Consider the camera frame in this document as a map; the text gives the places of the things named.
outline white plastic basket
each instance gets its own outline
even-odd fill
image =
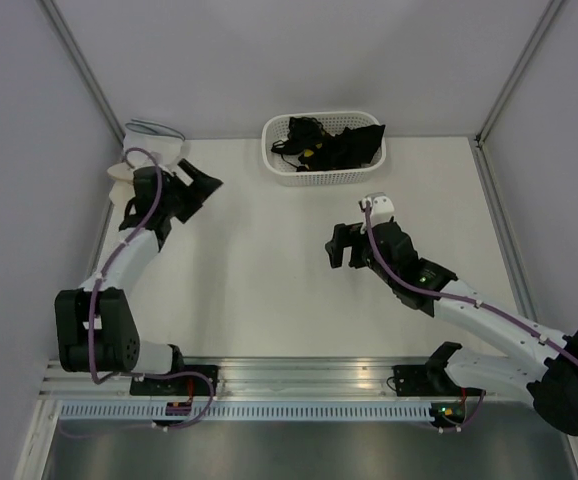
[[[378,120],[365,112],[315,112],[295,113],[293,115],[279,115],[269,120],[262,129],[262,160],[265,166],[274,174],[274,178],[281,185],[288,187],[304,187],[309,185],[341,185],[345,183],[360,183],[371,178],[378,168],[385,162],[385,139],[371,163],[363,168],[349,170],[335,170],[331,172],[296,172],[295,169],[282,160],[282,157],[271,151],[271,146],[278,140],[286,140],[289,133],[289,118],[313,117],[322,122],[323,127],[331,135],[342,133],[345,127],[359,128],[369,125],[380,125]],[[296,157],[287,156],[292,163]]]

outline slotted metal strip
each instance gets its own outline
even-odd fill
[[[195,402],[190,416],[200,414],[206,403]],[[428,422],[429,402],[230,402],[217,401],[205,420],[316,421],[316,422]],[[62,420],[176,420],[166,415],[164,401],[87,401],[63,403]]]

